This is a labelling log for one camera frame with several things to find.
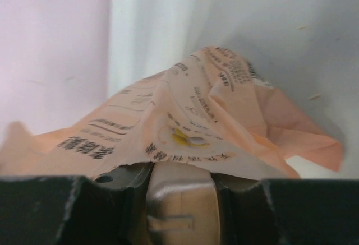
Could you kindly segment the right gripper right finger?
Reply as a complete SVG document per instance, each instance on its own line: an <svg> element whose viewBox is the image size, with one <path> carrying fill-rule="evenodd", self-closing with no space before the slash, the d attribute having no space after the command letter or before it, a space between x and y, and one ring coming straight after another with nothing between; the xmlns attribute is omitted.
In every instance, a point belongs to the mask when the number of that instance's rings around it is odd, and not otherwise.
<svg viewBox="0 0 359 245"><path fill-rule="evenodd" d="M212 174L225 244L358 244L358 181Z"/></svg>

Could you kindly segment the orange cat litter bag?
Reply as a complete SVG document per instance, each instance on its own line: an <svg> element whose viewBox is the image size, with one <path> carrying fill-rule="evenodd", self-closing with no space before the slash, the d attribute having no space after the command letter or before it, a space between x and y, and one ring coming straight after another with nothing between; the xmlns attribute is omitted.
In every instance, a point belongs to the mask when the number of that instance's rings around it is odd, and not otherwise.
<svg viewBox="0 0 359 245"><path fill-rule="evenodd" d="M33 136L11 123L1 174L96 178L120 165L172 161L254 180L295 178L294 156L338 171L343 148L244 57L206 47L69 128Z"/></svg>

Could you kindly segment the clear plastic scoop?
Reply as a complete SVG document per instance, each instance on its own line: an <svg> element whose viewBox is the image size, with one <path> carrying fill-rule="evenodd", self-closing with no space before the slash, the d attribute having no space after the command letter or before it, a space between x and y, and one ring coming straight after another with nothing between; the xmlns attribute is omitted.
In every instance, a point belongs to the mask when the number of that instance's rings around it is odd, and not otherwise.
<svg viewBox="0 0 359 245"><path fill-rule="evenodd" d="M171 161L156 163L146 212L151 244L222 244L217 190L205 169Z"/></svg>

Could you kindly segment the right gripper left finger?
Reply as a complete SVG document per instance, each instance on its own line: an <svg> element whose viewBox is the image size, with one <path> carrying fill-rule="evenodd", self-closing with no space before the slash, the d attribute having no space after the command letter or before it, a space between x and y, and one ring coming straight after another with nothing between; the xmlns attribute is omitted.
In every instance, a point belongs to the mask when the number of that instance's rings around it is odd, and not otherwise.
<svg viewBox="0 0 359 245"><path fill-rule="evenodd" d="M78 175L2 176L2 244L147 244L152 164Z"/></svg>

